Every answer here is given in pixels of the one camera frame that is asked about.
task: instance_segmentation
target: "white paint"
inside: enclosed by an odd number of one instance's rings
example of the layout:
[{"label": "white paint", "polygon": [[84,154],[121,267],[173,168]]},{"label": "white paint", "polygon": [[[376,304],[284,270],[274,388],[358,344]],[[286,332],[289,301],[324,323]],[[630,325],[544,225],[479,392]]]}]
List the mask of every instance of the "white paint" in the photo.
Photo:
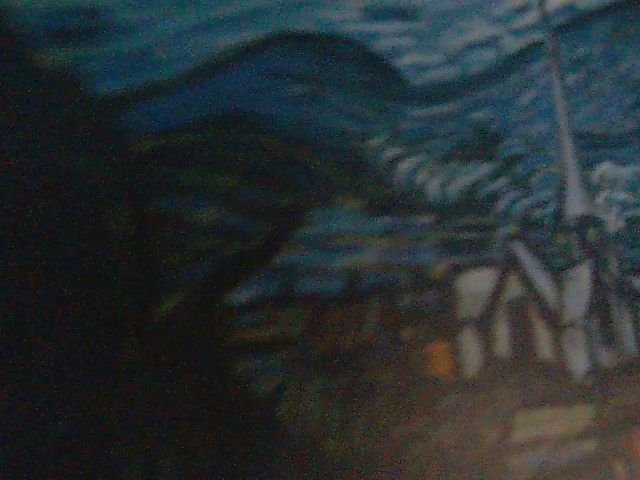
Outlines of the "white paint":
[{"label": "white paint", "polygon": [[455,280],[456,317],[478,318],[487,308],[496,288],[500,271],[494,266],[483,266],[465,271]]},{"label": "white paint", "polygon": [[512,242],[509,247],[518,260],[523,273],[547,302],[547,306],[551,310],[556,310],[559,298],[558,286],[545,266],[522,242]]},{"label": "white paint", "polygon": [[499,192],[500,190],[506,188],[510,183],[511,180],[508,177],[499,177],[494,182],[491,182],[481,188],[479,190],[479,194],[481,196],[491,195],[492,193]]},{"label": "white paint", "polygon": [[497,164],[495,163],[483,163],[473,168],[473,170],[471,170],[469,173],[461,174],[459,177],[455,178],[453,182],[450,183],[447,187],[448,195],[452,196],[457,192],[470,188],[474,183],[477,183],[481,179],[485,178],[496,168]]},{"label": "white paint", "polygon": [[458,334],[458,358],[460,375],[467,380],[478,375],[484,366],[484,346],[475,325],[464,327]]},{"label": "white paint", "polygon": [[380,153],[380,159],[384,163],[388,163],[392,160],[395,160],[399,156],[404,155],[405,152],[406,152],[406,149],[402,147],[390,146]]},{"label": "white paint", "polygon": [[396,65],[400,68],[403,67],[437,67],[443,65],[447,60],[447,57],[441,53],[434,53],[430,49],[414,49],[412,51],[403,53],[396,61]]},{"label": "white paint", "polygon": [[494,317],[494,353],[502,358],[509,358],[513,354],[513,342],[523,342],[527,339],[513,338],[512,321],[525,321],[526,319],[510,318],[508,305],[509,301],[525,295],[526,292],[522,282],[513,272],[509,274],[504,285],[502,295],[496,305],[496,314]]},{"label": "white paint", "polygon": [[574,3],[573,0],[547,0],[544,2],[544,6],[549,12],[553,12],[559,8],[567,7],[572,3]]},{"label": "white paint", "polygon": [[440,172],[439,176],[436,172],[433,172],[433,176],[425,185],[425,193],[427,197],[432,201],[438,201],[442,197],[442,184],[447,180],[447,173]]},{"label": "white paint", "polygon": [[586,260],[564,275],[564,295],[561,321],[572,325],[561,337],[562,350],[569,372],[582,379],[591,369],[585,320],[591,298],[593,261]]},{"label": "white paint", "polygon": [[[568,0],[555,0],[556,3]],[[538,10],[545,8],[536,4]],[[553,9],[552,2],[547,2],[546,8]],[[559,170],[563,172],[565,189],[563,214],[565,220],[573,220],[590,213],[589,195],[581,178],[580,163],[576,156],[576,146],[571,133],[569,119],[569,105],[565,98],[564,88],[560,74],[560,59],[557,58],[556,39],[552,32],[546,32],[547,60],[549,62],[550,75],[553,86],[553,99],[556,110],[556,120],[560,127],[562,156],[558,159]]]},{"label": "white paint", "polygon": [[506,210],[511,205],[511,202],[515,201],[515,199],[518,198],[519,195],[520,193],[518,192],[507,193],[502,198],[500,198],[500,200],[496,203],[494,210],[496,212],[502,212]]},{"label": "white paint", "polygon": [[413,170],[421,162],[427,161],[429,157],[425,153],[419,153],[417,155],[411,155],[398,163],[397,173],[405,175],[410,170]]},{"label": "white paint", "polygon": [[374,135],[373,137],[367,139],[364,142],[364,148],[368,148],[368,149],[380,148],[383,145],[385,145],[390,138],[391,138],[390,135],[386,132],[380,133],[378,135]]}]

